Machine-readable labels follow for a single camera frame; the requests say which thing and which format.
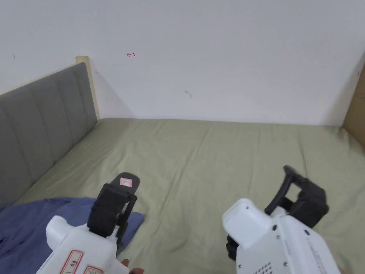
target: warning label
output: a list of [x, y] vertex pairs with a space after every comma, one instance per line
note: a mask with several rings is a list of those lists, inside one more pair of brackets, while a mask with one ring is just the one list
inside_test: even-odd
[[104, 274], [104, 271], [94, 266], [88, 266], [85, 269], [84, 274]]
[[121, 178], [120, 179], [120, 185], [121, 186], [132, 187], [132, 179]]
[[59, 274], [74, 274], [84, 253], [79, 250], [71, 250], [61, 272]]

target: mattress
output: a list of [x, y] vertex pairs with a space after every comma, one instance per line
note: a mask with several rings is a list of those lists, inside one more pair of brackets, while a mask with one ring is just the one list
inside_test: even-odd
[[148, 273], [235, 273], [222, 214], [243, 197], [265, 208], [289, 164], [326, 190], [330, 211], [315, 229], [347, 273], [361, 273], [364, 155], [336, 127], [102, 119], [17, 203], [96, 197], [128, 171], [141, 179], [134, 210], [146, 220], [120, 259]]

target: wrinkled sheet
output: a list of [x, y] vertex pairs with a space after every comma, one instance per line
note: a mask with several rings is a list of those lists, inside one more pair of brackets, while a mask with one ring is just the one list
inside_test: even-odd
[[[2, 273], [36, 273], [52, 250], [47, 244], [46, 226], [59, 215], [72, 226], [86, 224], [95, 198], [54, 198], [8, 206], [0, 212], [0, 269]], [[123, 235], [122, 251], [143, 222], [132, 212]]]
[[18, 203], [96, 197], [132, 172], [141, 179], [134, 210], [146, 219], [119, 258], [148, 273], [233, 274], [222, 214], [243, 197], [265, 208], [285, 164], [326, 190], [330, 211], [315, 229], [347, 273], [362, 273], [364, 150], [336, 127], [102, 119]]

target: blue cloth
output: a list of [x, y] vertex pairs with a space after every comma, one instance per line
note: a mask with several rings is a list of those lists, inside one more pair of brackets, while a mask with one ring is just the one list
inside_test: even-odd
[[[1, 273], [36, 273], [52, 250], [47, 244], [46, 226], [53, 216], [64, 217], [70, 225], [87, 222], [94, 198], [54, 198], [9, 206], [0, 212]], [[132, 240], [143, 215], [131, 213], [123, 236], [123, 247]]]

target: red mark on wall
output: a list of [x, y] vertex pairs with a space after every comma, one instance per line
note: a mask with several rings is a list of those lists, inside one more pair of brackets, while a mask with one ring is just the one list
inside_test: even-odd
[[128, 57], [131, 57], [131, 55], [136, 56], [136, 55], [134, 54], [134, 51], [133, 51], [133, 53], [127, 53], [127, 56], [128, 56]]

